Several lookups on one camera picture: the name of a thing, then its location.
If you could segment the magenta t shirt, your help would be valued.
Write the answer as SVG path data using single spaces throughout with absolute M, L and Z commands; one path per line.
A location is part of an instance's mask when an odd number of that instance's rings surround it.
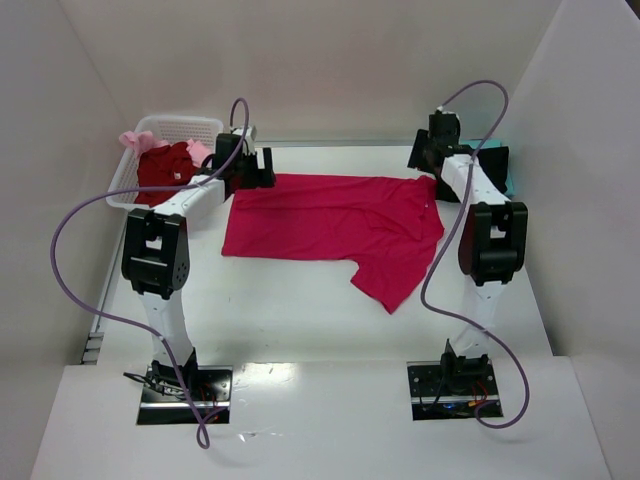
M 435 190 L 428 176 L 281 174 L 273 188 L 235 194 L 221 253 L 352 261 L 352 284 L 394 313 L 424 279 L 444 234 Z

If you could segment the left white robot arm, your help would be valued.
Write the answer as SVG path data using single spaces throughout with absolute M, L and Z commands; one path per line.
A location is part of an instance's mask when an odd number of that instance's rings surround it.
M 215 149 L 194 161 L 186 142 L 145 152 L 139 162 L 162 161 L 171 176 L 141 179 L 141 204 L 127 216 L 122 275 L 141 300 L 153 335 L 144 382 L 156 390 L 194 391 L 203 384 L 186 328 L 182 289 L 190 273 L 188 226 L 238 190 L 275 185 L 272 154 L 258 155 L 254 126 L 217 136 Z

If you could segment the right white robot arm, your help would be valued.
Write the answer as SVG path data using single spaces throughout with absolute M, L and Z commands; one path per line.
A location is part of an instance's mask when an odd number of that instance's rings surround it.
M 417 133 L 408 166 L 436 178 L 445 201 L 464 205 L 458 264 L 465 276 L 462 315 L 468 325 L 446 343 L 441 357 L 443 388 L 459 395 L 488 371 L 488 334 L 499 297 L 524 264 L 527 207 L 512 202 L 484 172 L 473 148 L 460 142 L 453 112 L 438 108 L 426 130 Z

